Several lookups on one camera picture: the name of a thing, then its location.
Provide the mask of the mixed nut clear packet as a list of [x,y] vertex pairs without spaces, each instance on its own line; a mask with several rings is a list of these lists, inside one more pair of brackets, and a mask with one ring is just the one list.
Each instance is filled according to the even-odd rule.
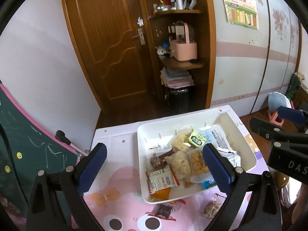
[[216,214],[219,212],[221,206],[222,204],[219,201],[216,201],[216,200],[211,201],[205,207],[203,215],[207,218],[213,219],[216,216]]

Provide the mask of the blue candy wrapper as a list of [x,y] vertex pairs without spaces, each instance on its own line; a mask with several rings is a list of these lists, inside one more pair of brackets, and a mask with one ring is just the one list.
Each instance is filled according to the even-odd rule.
[[216,185],[216,182],[215,182],[214,179],[206,180],[206,181],[202,182],[202,187],[203,187],[204,190],[211,188],[215,185]]

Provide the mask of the green yellow snack packet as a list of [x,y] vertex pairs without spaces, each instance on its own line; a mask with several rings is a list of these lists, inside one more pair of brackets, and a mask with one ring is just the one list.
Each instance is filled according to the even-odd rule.
[[203,147],[208,142],[208,139],[203,137],[201,134],[199,134],[195,130],[192,130],[188,137],[188,142],[193,147],[200,148],[200,147]]

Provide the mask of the yellow noodle snack bag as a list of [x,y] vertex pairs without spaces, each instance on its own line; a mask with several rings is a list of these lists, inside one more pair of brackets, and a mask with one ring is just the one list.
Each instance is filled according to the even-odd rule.
[[187,132],[177,135],[175,137],[175,139],[171,142],[171,146],[175,152],[177,151],[186,152],[192,147],[191,144],[188,142],[190,134],[191,134],[190,132]]

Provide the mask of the yellow crisps snack bag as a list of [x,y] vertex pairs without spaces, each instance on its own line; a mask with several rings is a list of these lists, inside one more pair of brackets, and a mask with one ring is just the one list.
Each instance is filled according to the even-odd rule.
[[192,174],[190,161],[183,151],[165,157],[166,162],[171,166],[177,179],[189,178]]

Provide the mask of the red white barcode packet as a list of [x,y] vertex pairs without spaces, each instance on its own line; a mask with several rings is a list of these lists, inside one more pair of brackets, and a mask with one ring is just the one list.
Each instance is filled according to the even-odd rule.
[[170,166],[155,171],[147,171],[146,177],[150,194],[179,185]]

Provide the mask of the orange biscuit packet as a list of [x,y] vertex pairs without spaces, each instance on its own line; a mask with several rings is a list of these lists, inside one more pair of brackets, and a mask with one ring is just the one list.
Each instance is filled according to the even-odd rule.
[[194,151],[189,154],[193,175],[201,175],[209,172],[205,164],[202,151]]

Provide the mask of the pink small stool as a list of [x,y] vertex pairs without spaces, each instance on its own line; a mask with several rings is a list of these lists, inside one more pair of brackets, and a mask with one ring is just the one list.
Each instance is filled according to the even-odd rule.
[[282,126],[284,123],[284,119],[280,119],[278,116],[278,112],[274,111],[274,112],[270,112],[270,110],[268,110],[268,117],[269,117],[269,122],[278,126]]

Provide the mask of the blue white plush pillow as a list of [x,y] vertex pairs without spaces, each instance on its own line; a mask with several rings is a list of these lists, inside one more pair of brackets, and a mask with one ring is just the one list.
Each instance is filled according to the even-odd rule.
[[290,100],[280,92],[271,92],[268,95],[268,108],[271,113],[275,112],[281,106],[292,108]]

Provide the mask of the pink cartoon table cloth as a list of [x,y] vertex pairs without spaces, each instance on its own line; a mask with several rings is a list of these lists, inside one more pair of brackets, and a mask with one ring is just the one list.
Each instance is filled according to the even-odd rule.
[[[210,223],[203,215],[207,204],[214,198],[220,201],[226,198],[216,186],[207,190],[201,185],[178,186],[170,193],[170,198],[180,204],[179,210],[172,214],[176,221],[148,216],[156,204],[146,203],[141,195],[137,129],[157,120],[95,131],[92,143],[105,144],[108,154],[84,199],[105,230],[204,230]],[[254,154],[257,164],[249,173],[261,174],[267,165],[258,146]]]

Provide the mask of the dark red small packet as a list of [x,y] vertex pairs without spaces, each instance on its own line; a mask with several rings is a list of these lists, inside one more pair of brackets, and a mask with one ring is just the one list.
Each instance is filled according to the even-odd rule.
[[176,218],[174,218],[172,214],[177,212],[179,208],[180,204],[176,201],[159,203],[154,207],[152,212],[148,213],[148,216],[175,222]]

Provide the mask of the stack of folded cloths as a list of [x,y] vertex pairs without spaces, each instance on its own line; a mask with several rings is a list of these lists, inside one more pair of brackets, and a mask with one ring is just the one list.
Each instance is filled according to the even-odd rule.
[[163,68],[160,72],[161,84],[167,88],[180,89],[195,85],[192,76],[187,70]]

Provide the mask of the wooden corner shelf unit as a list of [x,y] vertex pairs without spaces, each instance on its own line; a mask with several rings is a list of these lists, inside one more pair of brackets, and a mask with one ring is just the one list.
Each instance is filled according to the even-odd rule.
[[161,95],[177,113],[208,109],[213,96],[213,0],[142,0]]

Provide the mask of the green chalkboard pink frame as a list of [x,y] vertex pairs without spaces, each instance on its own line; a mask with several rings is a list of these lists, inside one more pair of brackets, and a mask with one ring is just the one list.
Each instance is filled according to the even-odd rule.
[[38,171],[62,172],[76,165],[82,152],[61,143],[33,120],[1,85],[1,126],[10,150],[1,142],[1,201],[12,214],[26,219]]

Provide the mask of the pink handled basket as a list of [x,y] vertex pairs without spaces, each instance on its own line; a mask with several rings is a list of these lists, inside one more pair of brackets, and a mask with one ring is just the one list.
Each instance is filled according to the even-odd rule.
[[198,59],[194,29],[184,21],[174,25],[175,36],[169,40],[171,55],[179,62]]

